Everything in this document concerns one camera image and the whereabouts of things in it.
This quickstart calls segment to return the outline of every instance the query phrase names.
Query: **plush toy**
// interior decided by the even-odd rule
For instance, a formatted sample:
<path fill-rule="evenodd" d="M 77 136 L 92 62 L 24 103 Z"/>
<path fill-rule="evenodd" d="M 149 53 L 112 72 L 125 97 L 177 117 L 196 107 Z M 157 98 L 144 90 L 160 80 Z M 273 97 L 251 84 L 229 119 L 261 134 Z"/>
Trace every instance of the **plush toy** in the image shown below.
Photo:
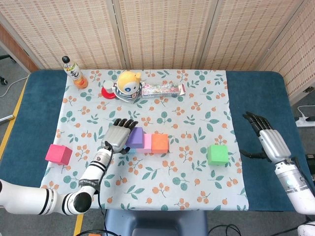
<path fill-rule="evenodd" d="M 140 82 L 141 73 L 131 71 L 123 72 L 114 84 L 114 94 L 125 102 L 133 102 L 141 94 L 142 83 Z"/>

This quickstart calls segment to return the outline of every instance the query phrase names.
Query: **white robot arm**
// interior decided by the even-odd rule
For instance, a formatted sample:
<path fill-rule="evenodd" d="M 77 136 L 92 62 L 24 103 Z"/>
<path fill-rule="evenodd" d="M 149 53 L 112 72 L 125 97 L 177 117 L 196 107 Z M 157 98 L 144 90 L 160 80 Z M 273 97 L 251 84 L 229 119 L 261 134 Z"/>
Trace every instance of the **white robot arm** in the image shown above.
<path fill-rule="evenodd" d="M 92 197 L 99 192 L 100 182 L 110 165 L 114 153 L 125 154 L 123 149 L 130 132 L 138 122 L 117 119 L 109 127 L 102 147 L 90 162 L 80 178 L 79 191 L 60 195 L 54 189 L 23 187 L 0 179 L 0 206 L 14 214 L 50 214 L 58 212 L 64 215 L 82 214 L 90 209 Z"/>
<path fill-rule="evenodd" d="M 296 163 L 290 158 L 291 152 L 285 144 L 281 134 L 272 128 L 269 121 L 261 116 L 246 112 L 243 115 L 254 129 L 264 152 L 250 154 L 244 150 L 240 152 L 249 158 L 267 158 L 276 165 L 275 173 L 280 180 L 294 209 L 300 214 L 315 214 L 315 197 L 307 185 L 306 177 L 302 174 Z M 300 225 L 299 236 L 315 235 L 315 222 Z"/>

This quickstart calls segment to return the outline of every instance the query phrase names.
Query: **gray floor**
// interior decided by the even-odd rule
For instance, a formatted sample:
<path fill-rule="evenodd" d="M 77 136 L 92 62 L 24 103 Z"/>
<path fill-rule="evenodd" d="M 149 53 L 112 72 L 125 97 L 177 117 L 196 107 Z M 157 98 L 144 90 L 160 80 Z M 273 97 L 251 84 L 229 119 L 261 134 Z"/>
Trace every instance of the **gray floor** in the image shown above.
<path fill-rule="evenodd" d="M 0 55 L 5 51 L 0 48 Z M 9 83 L 23 78 L 27 73 L 10 59 L 0 61 L 0 74 L 5 77 Z M 0 117 L 12 114 L 16 102 L 19 98 L 24 82 L 19 82 L 12 86 L 9 93 L 0 98 L 1 109 Z M 7 87 L 0 85 L 0 95 Z M 295 116 L 297 105 L 315 104 L 315 92 L 311 93 L 298 104 L 292 107 Z M 304 108 L 306 116 L 315 115 L 314 108 Z M 0 140 L 2 140 L 7 124 L 0 125 Z M 315 128 L 300 129 L 300 136 L 306 153 L 315 153 L 313 145 L 315 137 Z M 73 235 L 75 216 L 63 216 L 60 214 L 51 214 L 47 216 L 37 215 L 12 215 L 4 209 L 0 209 L 0 236 L 37 236 L 37 235 Z M 241 230 L 243 236 L 268 236 L 273 233 L 299 225 L 305 220 L 305 216 L 295 212 L 239 212 L 239 211 L 209 211 L 208 226 L 209 229 L 219 224 L 235 224 Z M 103 218 L 99 210 L 92 209 L 85 214 L 82 230 L 102 229 Z M 215 229 L 212 236 L 224 235 L 224 229 Z M 285 234 L 286 236 L 296 236 L 295 232 Z"/>
<path fill-rule="evenodd" d="M 7 52 L 0 47 L 0 55 L 6 54 Z M 22 67 L 18 63 L 14 63 L 13 61 L 11 61 L 10 58 L 0 60 L 0 76 L 8 80 L 9 84 L 23 77 L 26 77 L 27 75 L 27 72 L 22 69 Z M 0 118 L 6 117 L 13 113 L 24 83 L 25 80 L 15 83 L 11 86 L 6 96 L 0 98 Z M 9 84 L 6 86 L 0 84 L 0 96 L 5 93 Z M 7 126 L 8 123 L 0 124 L 0 143 L 3 139 Z"/>

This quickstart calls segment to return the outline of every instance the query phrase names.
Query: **orange block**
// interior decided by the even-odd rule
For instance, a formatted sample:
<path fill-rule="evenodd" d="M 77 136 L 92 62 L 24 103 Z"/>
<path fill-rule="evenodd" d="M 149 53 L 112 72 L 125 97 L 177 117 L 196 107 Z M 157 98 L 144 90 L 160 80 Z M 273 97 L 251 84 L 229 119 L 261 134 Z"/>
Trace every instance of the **orange block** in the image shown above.
<path fill-rule="evenodd" d="M 167 153 L 168 134 L 152 134 L 152 153 Z"/>

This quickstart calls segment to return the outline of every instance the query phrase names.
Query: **floral tablecloth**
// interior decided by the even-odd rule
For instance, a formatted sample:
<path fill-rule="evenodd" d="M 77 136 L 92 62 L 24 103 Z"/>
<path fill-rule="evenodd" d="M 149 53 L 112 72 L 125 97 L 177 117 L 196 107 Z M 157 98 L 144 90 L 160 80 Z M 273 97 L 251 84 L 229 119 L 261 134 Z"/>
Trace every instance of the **floral tablecloth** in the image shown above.
<path fill-rule="evenodd" d="M 146 133 L 166 133 L 168 154 L 116 154 L 101 184 L 104 208 L 135 210 L 247 210 L 242 162 L 229 110 L 225 71 L 135 70 L 145 83 L 184 83 L 186 95 L 107 100 L 105 80 L 121 70 L 83 70 L 89 80 L 77 89 L 67 79 L 54 143 L 73 150 L 68 166 L 48 163 L 41 186 L 60 194 L 78 181 L 109 125 L 116 118 L 139 121 Z M 229 162 L 207 164 L 209 145 L 227 145 Z M 92 207 L 97 208 L 97 197 Z"/>

